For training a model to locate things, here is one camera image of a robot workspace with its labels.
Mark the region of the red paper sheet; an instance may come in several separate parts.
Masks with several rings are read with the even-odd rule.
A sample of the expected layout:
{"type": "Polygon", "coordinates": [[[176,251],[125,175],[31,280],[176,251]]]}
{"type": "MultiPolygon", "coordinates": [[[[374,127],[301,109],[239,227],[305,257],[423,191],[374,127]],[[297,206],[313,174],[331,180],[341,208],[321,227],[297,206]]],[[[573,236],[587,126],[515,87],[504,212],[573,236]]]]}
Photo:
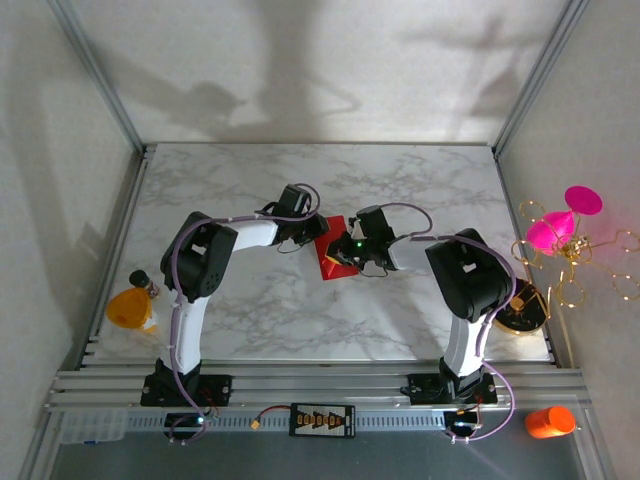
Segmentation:
{"type": "Polygon", "coordinates": [[[357,276],[359,271],[356,267],[343,266],[326,256],[330,243],[337,240],[346,231],[345,218],[343,216],[331,216],[327,218],[327,222],[328,232],[314,240],[322,279],[328,281],[357,276]]]}

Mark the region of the black power distribution board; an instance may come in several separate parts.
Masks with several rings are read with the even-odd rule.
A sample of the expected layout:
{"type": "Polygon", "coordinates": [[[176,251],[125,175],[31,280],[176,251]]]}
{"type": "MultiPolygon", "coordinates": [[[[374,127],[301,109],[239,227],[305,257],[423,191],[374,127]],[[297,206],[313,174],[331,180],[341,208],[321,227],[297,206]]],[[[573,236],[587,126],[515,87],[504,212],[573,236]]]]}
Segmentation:
{"type": "Polygon", "coordinates": [[[353,405],[293,403],[290,407],[292,437],[353,439],[355,434],[353,405]]]}

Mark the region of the black round gold-rimmed dish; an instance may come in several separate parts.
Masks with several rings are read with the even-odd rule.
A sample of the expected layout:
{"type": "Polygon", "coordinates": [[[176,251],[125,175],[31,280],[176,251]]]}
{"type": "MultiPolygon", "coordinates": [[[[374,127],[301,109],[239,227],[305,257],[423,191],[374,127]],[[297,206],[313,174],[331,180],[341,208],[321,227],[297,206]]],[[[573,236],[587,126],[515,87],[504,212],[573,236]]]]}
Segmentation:
{"type": "Polygon", "coordinates": [[[494,324],[513,335],[530,335],[550,317],[548,301],[529,281],[518,279],[514,296],[495,317],[494,324]]]}

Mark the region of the small dark capped bottle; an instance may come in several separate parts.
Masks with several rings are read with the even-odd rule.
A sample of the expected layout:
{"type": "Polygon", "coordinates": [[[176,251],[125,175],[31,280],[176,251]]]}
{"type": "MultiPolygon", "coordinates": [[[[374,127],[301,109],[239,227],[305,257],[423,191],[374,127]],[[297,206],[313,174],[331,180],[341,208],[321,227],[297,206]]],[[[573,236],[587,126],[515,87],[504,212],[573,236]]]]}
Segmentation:
{"type": "Polygon", "coordinates": [[[142,288],[151,299],[159,296],[159,287],[151,280],[148,274],[141,269],[133,271],[129,277],[129,283],[136,288],[142,288]]]}

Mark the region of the orange plastic bottle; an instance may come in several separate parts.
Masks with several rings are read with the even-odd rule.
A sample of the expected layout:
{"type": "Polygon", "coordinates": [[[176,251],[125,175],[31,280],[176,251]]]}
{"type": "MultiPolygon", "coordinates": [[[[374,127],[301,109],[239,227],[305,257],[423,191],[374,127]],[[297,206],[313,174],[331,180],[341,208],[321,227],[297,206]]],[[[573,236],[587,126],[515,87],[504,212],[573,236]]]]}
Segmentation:
{"type": "Polygon", "coordinates": [[[106,317],[112,324],[123,329],[144,333],[157,330],[152,298],[143,288],[130,288],[116,295],[106,307],[106,317]]]}

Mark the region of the small black controller board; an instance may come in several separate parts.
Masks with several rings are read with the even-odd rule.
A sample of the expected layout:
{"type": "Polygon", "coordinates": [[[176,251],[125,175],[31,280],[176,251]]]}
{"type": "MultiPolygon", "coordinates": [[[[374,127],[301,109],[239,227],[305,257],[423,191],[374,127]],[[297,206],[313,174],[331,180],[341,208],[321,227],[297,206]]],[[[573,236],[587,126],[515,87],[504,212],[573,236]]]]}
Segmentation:
{"type": "Polygon", "coordinates": [[[456,435],[467,436],[482,427],[478,410],[456,410],[444,413],[445,427],[456,435]]]}
{"type": "Polygon", "coordinates": [[[208,421],[206,416],[197,413],[168,413],[164,420],[166,429],[199,430],[208,421]]]}

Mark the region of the orange plastic cylinder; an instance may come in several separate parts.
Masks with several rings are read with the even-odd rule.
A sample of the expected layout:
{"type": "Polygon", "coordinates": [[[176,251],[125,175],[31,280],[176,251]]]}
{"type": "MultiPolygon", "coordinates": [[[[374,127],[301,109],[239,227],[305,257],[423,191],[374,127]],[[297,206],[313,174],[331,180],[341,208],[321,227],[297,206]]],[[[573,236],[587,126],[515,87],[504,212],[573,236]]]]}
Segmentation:
{"type": "Polygon", "coordinates": [[[548,439],[573,433],[577,427],[573,413],[564,406],[551,406],[526,416],[527,433],[536,439],[548,439]]]}

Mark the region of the clear plastic organizer box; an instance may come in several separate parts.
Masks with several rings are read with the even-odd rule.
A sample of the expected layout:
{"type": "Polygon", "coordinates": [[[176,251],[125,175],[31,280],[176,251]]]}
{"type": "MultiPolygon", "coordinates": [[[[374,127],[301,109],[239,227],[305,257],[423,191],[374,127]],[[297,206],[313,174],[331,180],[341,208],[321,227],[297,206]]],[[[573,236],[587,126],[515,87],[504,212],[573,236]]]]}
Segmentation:
{"type": "Polygon", "coordinates": [[[124,409],[82,410],[64,414],[61,423],[62,444],[93,444],[124,438],[128,412],[124,409]]]}

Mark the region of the aluminium rail beams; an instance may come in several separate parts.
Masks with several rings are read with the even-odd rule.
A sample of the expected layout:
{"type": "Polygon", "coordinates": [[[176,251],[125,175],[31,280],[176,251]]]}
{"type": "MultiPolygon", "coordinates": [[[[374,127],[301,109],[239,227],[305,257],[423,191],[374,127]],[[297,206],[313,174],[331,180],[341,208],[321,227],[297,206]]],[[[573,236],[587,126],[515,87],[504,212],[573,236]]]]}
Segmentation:
{"type": "MultiPolygon", "coordinates": [[[[496,369],[512,385],[524,407],[556,401],[589,403],[584,377],[578,369],[549,363],[507,362],[496,369]]],[[[96,364],[78,371],[61,371],[54,377],[44,407],[49,411],[89,408],[139,410],[145,376],[150,364],[96,364]]],[[[400,393],[409,374],[435,373],[428,363],[206,363],[204,374],[232,377],[231,409],[258,408],[273,404],[348,403],[360,407],[407,408],[409,399],[400,393]]]]}

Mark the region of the aluminium side rail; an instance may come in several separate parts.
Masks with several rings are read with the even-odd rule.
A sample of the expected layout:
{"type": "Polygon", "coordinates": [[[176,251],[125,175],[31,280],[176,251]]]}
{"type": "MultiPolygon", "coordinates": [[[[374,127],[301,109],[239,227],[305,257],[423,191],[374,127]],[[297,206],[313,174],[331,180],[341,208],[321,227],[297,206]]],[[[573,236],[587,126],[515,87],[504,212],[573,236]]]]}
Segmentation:
{"type": "MultiPolygon", "coordinates": [[[[497,175],[503,190],[507,209],[509,211],[511,223],[512,223],[514,234],[515,234],[515,240],[519,241],[521,239],[521,229],[519,225],[518,215],[516,214],[516,208],[514,206],[514,202],[511,199],[509,189],[505,180],[505,176],[497,156],[494,156],[494,163],[495,163],[497,175]]],[[[532,277],[532,271],[529,266],[522,265],[520,261],[516,261],[516,270],[518,272],[519,277],[523,277],[524,279],[528,280],[531,283],[534,282],[534,278],[532,277]]],[[[545,346],[548,350],[548,356],[549,356],[548,363],[550,365],[554,365],[558,367],[559,364],[557,363],[557,360],[555,357],[554,346],[553,346],[553,342],[550,340],[547,325],[544,325],[542,327],[542,338],[544,339],[545,346]]]]}
{"type": "Polygon", "coordinates": [[[114,213],[115,227],[96,294],[92,300],[91,310],[87,317],[87,324],[83,330],[82,338],[79,340],[79,343],[74,348],[74,353],[71,355],[72,371],[79,370],[82,367],[90,340],[99,334],[106,311],[106,304],[115,281],[146,172],[153,160],[155,151],[155,145],[145,145],[143,151],[133,157],[134,169],[125,182],[126,196],[124,197],[123,203],[114,213]]]}

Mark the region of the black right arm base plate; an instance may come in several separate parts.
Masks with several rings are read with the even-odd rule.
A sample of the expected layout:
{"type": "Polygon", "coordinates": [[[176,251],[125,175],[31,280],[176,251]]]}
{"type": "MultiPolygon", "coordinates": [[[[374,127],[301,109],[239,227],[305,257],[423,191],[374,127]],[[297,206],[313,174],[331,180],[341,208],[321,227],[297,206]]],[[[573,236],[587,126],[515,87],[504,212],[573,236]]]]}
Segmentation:
{"type": "Polygon", "coordinates": [[[409,398],[412,406],[498,404],[497,387],[489,373],[484,373],[478,383],[461,393],[455,393],[453,382],[443,375],[409,374],[407,384],[400,388],[400,393],[409,398]]]}

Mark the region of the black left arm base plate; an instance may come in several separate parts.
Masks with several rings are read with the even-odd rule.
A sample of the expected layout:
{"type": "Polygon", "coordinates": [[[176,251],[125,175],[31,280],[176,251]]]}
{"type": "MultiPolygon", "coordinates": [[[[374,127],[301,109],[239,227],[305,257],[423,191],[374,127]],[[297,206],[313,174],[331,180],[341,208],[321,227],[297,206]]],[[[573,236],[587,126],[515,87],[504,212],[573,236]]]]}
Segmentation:
{"type": "MultiPolygon", "coordinates": [[[[226,407],[232,392],[229,375],[196,375],[183,381],[190,398],[200,407],[226,407]]],[[[172,374],[167,378],[148,375],[140,404],[144,407],[187,407],[188,400],[180,392],[172,374]]]]}

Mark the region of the aluminium frame post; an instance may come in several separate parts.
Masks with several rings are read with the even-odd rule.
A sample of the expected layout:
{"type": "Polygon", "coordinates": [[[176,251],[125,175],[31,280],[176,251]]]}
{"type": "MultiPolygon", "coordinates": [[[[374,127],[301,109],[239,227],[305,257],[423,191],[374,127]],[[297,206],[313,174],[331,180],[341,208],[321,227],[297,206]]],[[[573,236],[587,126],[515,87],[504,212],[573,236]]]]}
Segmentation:
{"type": "Polygon", "coordinates": [[[492,153],[496,162],[507,151],[590,3],[591,0],[566,0],[492,145],[492,153]]]}
{"type": "Polygon", "coordinates": [[[142,155],[146,151],[144,142],[141,140],[119,95],[101,65],[96,55],[96,50],[85,33],[70,0],[45,1],[124,138],[135,153],[142,155]]]}

